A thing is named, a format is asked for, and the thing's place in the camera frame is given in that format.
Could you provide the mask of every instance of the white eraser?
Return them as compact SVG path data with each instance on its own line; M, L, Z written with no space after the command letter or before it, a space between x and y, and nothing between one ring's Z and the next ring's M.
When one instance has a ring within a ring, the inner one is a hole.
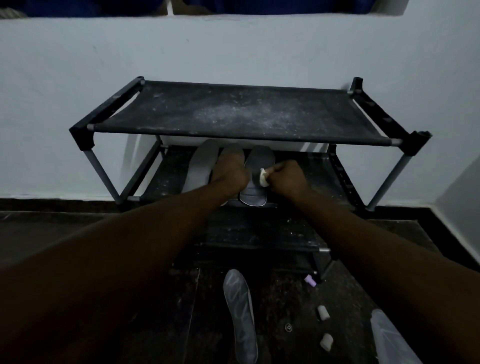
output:
M270 184L267 182L267 179L266 179L267 177L268 177L267 172L262 168L262 169L260 170L260 185L261 185L262 187L268 187L268 186L270 186Z
M330 315L328 314L327 308L325 306L318 306L317 311L322 321L328 320L330 318Z
M333 338L330 334L325 334L322 341L320 342L320 346L325 349L325 351L329 352L332 348Z

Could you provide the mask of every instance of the tile grout line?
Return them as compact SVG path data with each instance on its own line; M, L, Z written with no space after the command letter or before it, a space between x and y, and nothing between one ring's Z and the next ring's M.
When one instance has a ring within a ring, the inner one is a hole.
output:
M190 312L190 321L188 322L187 339L185 340L185 347L183 348L183 359L181 361L182 364L185 363L185 359L187 358L188 338L190 336L190 326L192 325L193 310L195 309L195 301L197 299L197 291L198 291L198 281L200 280L200 271L201 270L202 270L201 268L198 268L197 284L195 286L195 296L193 297L192 312Z

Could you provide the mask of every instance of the hand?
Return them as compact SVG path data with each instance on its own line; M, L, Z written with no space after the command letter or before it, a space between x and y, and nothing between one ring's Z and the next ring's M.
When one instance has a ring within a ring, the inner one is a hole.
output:
M265 171L272 191L289 200L294 201L302 193L310 191L303 171L294 160L277 163Z
M221 154L213 167L210 183L223 183L231 196L244 190L250 182L251 174L243 166L243 160L243 155L234 152Z

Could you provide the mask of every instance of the person's right hand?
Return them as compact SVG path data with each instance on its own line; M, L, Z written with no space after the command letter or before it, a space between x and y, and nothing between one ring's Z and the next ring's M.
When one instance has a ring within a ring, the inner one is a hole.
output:
M277 163L265 171L272 191L289 200L293 201L310 190L303 171L294 160Z

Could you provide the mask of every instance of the forearm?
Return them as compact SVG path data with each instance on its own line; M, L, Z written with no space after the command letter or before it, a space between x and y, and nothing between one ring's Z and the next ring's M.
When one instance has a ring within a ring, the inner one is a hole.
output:
M479 359L477 272L380 229L311 190L293 202L420 358Z
M107 337L208 214L233 194L215 182L166 198L88 226L0 271L0 354L48 335L60 342L98 330ZM79 330L75 321L82 320Z

